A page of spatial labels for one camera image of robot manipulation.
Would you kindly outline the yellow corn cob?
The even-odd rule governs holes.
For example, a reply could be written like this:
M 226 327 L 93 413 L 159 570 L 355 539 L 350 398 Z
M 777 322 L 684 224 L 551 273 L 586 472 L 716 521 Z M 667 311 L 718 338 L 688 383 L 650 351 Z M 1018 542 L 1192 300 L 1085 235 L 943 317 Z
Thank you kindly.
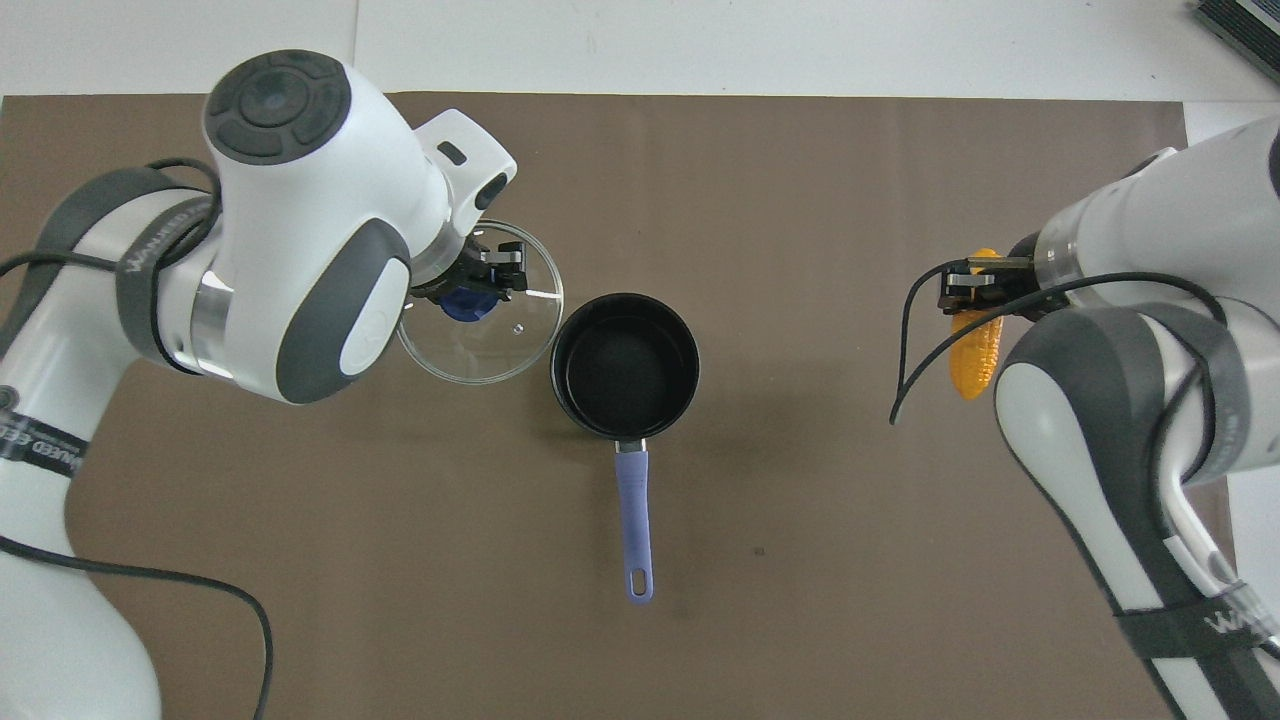
M 997 316 L 961 337 L 948 350 L 948 372 L 961 398 L 978 398 L 995 378 L 998 366 L 1004 318 Z

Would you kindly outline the dark blue saucepan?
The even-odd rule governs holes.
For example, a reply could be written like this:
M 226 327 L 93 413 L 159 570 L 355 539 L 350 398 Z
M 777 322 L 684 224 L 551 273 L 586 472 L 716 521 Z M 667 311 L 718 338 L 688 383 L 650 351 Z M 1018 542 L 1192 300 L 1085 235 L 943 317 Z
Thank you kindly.
M 628 601 L 655 593 L 646 442 L 689 409 L 700 379 L 698 343 L 658 299 L 608 293 L 584 304 L 550 350 L 550 387 L 577 427 L 614 446 L 623 587 Z

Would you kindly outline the dark ribbed box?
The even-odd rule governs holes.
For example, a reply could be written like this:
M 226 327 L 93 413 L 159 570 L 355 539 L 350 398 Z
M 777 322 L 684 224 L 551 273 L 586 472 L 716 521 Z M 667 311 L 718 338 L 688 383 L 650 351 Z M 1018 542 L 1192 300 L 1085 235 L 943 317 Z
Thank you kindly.
M 1280 0 L 1196 0 L 1194 17 L 1280 85 Z

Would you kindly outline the brown table mat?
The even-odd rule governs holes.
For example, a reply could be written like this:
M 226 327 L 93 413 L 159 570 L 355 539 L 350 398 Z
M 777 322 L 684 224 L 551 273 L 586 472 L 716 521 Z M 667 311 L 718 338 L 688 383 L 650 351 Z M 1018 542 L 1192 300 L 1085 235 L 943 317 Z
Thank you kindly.
M 662 299 L 701 351 L 654 438 L 655 598 L 625 598 L 609 443 L 545 363 L 439 380 L 393 347 L 307 407 L 134 365 L 76 550 L 270 612 L 268 720 L 1169 720 L 989 397 L 945 365 L 887 421 L 899 314 L 1184 140 L 1174 104 L 398 94 L 517 159 L 493 214 L 567 309 Z

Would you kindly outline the glass lid with blue knob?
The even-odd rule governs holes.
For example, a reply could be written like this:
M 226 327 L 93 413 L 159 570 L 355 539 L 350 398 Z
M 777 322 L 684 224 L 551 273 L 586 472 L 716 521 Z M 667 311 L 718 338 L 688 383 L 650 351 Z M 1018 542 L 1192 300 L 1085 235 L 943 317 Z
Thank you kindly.
M 532 366 L 550 347 L 564 315 L 559 268 L 545 245 L 526 229 L 481 219 L 467 237 L 489 249 L 525 243 L 527 292 L 511 301 L 472 299 L 433 304 L 412 290 L 396 338 L 425 372 L 463 386 L 507 380 Z

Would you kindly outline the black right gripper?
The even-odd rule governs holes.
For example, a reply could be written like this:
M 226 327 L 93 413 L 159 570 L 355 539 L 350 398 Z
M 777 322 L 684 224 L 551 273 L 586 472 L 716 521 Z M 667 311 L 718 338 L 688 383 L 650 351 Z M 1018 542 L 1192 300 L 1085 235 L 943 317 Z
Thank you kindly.
M 1038 234 L 1024 237 L 1010 249 L 1006 258 L 1032 261 L 1038 238 Z M 1011 278 L 1004 281 L 1002 287 L 1001 304 L 1020 301 L 1041 290 L 1033 266 L 1014 270 Z M 942 313 L 992 309 L 1000 305 L 1000 297 L 998 277 L 968 260 L 947 263 L 940 273 L 938 310 Z M 1041 319 L 1046 315 L 1044 300 L 1025 305 L 1015 314 L 1024 319 Z

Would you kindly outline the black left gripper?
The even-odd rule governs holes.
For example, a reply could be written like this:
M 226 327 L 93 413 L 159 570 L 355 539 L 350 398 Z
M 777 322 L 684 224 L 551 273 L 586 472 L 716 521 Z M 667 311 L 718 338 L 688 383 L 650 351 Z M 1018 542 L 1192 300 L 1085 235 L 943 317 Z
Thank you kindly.
M 529 291 L 525 243 L 499 243 L 489 249 L 467 237 L 461 254 L 438 278 L 412 286 L 413 299 L 444 304 L 448 299 L 511 301 Z

